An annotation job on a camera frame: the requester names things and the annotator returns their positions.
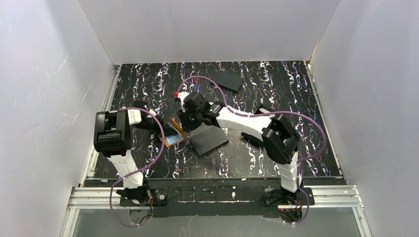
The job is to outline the aluminium front frame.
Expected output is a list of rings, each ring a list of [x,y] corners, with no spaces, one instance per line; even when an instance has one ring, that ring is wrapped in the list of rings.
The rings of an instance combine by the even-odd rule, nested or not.
[[[109,188],[76,188],[64,237],[369,237],[355,186],[312,186],[302,222],[290,205],[264,207],[258,186],[176,187],[147,206],[109,202]]]

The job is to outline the orange leather card holder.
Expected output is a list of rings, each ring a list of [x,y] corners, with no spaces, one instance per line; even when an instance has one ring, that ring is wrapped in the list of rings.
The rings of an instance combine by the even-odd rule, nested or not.
[[[179,144],[185,139],[185,132],[182,130],[180,124],[178,124],[174,118],[170,118],[169,122],[165,122],[163,125],[165,139],[160,137],[161,141],[167,148]]]

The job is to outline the black network switch box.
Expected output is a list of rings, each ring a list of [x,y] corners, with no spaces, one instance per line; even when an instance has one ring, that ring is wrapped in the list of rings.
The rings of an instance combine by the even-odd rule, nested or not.
[[[229,139],[221,128],[213,126],[199,134],[193,135],[189,142],[195,155],[198,158],[202,158],[228,144]]]

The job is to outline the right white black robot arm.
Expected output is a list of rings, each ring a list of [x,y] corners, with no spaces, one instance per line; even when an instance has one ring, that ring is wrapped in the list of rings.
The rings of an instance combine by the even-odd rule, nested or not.
[[[268,157],[280,168],[282,189],[295,193],[302,178],[297,172],[300,136],[283,115],[271,112],[251,114],[221,103],[209,102],[197,92],[177,92],[175,101],[181,108],[177,115],[181,128],[191,132],[202,124],[237,130],[265,148]]]

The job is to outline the flat black box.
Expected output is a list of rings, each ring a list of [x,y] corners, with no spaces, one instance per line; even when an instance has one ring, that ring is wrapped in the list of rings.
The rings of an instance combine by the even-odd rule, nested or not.
[[[244,81],[242,77],[224,71],[211,71],[209,75],[217,85],[235,92],[239,91]]]

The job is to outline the open black plastic box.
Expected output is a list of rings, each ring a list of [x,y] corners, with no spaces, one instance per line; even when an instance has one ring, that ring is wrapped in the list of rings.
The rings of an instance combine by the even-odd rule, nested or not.
[[[257,114],[266,114],[266,113],[269,113],[269,112],[273,112],[274,110],[272,109],[272,108],[270,108],[270,107],[268,107],[268,106],[266,106],[266,105],[264,105],[264,104],[260,104],[258,107],[257,107],[257,109],[256,109],[256,111],[254,112],[254,114],[255,115],[257,115]],[[262,142],[262,140],[260,140],[260,139],[258,139],[257,137],[255,137],[255,136],[253,136],[253,135],[250,135],[250,134],[247,134],[247,133],[244,133],[244,132],[242,132],[241,133],[241,135],[242,135],[242,137],[246,140],[246,141],[249,141],[250,143],[252,143],[253,145],[255,145],[255,146],[263,146],[263,142]]]

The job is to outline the left aluminium side rail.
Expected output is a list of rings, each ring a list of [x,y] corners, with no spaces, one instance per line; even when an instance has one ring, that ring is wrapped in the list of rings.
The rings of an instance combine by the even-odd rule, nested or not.
[[[94,117],[93,142],[88,152],[86,165],[83,169],[82,177],[78,184],[78,188],[83,187],[85,185],[86,180],[89,177],[94,176],[96,162],[100,155],[100,152],[96,150],[98,148],[98,136],[99,136],[99,133],[103,133],[106,130],[105,129],[106,112],[109,111],[112,105],[112,100],[114,97],[114,92],[115,92],[116,84],[118,81],[118,76],[120,74],[120,70],[121,70],[120,65],[114,65],[113,74],[112,74],[107,92],[105,94],[103,106],[100,112],[97,112]]]

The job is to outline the blue red screwdriver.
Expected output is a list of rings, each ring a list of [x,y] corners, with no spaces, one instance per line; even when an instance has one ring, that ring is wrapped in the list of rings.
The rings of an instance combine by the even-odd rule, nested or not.
[[[200,84],[199,84],[200,78],[195,78],[193,83],[193,92],[199,93],[200,90]]]

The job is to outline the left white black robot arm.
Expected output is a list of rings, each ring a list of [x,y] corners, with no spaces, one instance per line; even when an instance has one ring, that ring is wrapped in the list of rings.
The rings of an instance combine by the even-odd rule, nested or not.
[[[181,140],[180,130],[174,124],[163,121],[153,110],[127,108],[97,112],[94,148],[114,165],[126,189],[137,189],[144,183],[144,176],[131,154],[133,127],[152,131],[162,139],[178,136],[178,141]]]

